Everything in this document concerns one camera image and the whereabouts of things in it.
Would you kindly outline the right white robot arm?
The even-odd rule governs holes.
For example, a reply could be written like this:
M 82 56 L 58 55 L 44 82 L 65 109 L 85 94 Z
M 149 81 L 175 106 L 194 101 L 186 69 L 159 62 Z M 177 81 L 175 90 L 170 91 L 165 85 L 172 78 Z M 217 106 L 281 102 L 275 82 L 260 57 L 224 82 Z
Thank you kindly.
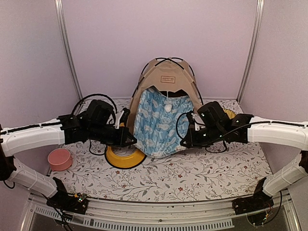
M 271 198 L 308 175 L 308 123 L 266 119 L 252 114 L 230 117 L 216 101 L 185 113 L 187 132 L 180 137 L 186 148 L 208 148 L 217 142 L 258 143 L 266 157 L 282 151 L 281 168 L 259 180 L 254 198 Z

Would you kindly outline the beige fabric pet tent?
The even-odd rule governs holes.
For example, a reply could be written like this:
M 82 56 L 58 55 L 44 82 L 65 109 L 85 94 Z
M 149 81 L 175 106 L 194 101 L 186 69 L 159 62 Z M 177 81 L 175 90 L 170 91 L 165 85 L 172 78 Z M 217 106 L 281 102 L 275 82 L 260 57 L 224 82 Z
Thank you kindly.
M 203 100 L 191 66 L 181 58 L 155 58 L 142 70 L 130 101 L 128 128 L 137 147 L 175 141 L 174 122 Z

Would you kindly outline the yellow pet bowl stand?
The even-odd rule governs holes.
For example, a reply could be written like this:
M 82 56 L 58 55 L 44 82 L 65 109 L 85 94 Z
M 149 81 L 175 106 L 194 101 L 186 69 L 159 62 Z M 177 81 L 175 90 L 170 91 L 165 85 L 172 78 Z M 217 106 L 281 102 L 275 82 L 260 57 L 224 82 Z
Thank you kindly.
M 105 159 L 112 166 L 117 169 L 132 169 L 142 164 L 146 159 L 146 155 L 137 149 L 132 154 L 127 156 L 119 156 L 114 153 L 112 147 L 107 146 L 105 151 Z

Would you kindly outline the blue snowman pattern mat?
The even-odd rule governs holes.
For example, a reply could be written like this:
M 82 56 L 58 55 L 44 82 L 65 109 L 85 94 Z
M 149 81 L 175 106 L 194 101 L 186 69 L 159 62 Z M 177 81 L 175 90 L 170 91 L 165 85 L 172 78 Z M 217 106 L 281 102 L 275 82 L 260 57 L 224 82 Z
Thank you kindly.
M 180 145 L 189 122 L 185 114 L 193 110 L 189 96 L 170 97 L 172 110 L 164 109 L 166 94 L 155 87 L 146 89 L 140 98 L 134 121 L 135 147 L 151 158 L 163 158 L 184 151 Z

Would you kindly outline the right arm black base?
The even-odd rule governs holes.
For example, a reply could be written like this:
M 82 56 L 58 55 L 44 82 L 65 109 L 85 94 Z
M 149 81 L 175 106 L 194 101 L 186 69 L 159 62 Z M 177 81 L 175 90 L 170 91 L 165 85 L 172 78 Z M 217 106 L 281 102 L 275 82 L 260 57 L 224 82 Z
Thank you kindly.
M 263 178 L 257 183 L 252 196 L 239 197 L 232 201 L 232 208 L 236 215 L 269 209 L 267 212 L 249 216 L 248 221 L 254 226 L 263 226 L 270 222 L 270 215 L 274 205 L 272 196 L 268 196 L 263 192 L 265 179 Z

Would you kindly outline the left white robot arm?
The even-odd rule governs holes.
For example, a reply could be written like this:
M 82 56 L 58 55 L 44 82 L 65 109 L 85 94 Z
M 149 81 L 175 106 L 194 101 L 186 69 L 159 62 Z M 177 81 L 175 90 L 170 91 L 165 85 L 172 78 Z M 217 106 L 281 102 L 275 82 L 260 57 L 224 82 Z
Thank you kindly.
M 92 100 L 78 115 L 71 113 L 40 124 L 0 131 L 0 179 L 37 191 L 48 198 L 67 194 L 63 183 L 21 163 L 14 154 L 50 145 L 98 141 L 109 147 L 127 147 L 137 139 L 126 126 L 130 110 L 117 110 L 102 100 Z

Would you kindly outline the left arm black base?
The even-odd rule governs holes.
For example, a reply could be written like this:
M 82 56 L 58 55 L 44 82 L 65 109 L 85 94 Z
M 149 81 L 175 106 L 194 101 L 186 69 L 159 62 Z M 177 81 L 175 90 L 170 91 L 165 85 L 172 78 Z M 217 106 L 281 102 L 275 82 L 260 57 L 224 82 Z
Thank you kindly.
M 61 211 L 86 214 L 89 203 L 87 195 L 80 192 L 69 193 L 60 179 L 56 177 L 52 179 L 56 183 L 57 192 L 53 197 L 47 199 L 46 205 Z

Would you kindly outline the pink round bowl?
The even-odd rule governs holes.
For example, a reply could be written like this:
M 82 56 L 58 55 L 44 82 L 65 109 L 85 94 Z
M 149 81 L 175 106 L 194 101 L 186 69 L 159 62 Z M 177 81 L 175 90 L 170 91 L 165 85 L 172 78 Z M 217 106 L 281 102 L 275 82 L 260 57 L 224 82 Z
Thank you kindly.
M 64 171 L 71 167 L 73 158 L 68 149 L 58 148 L 49 153 L 48 162 L 52 171 Z

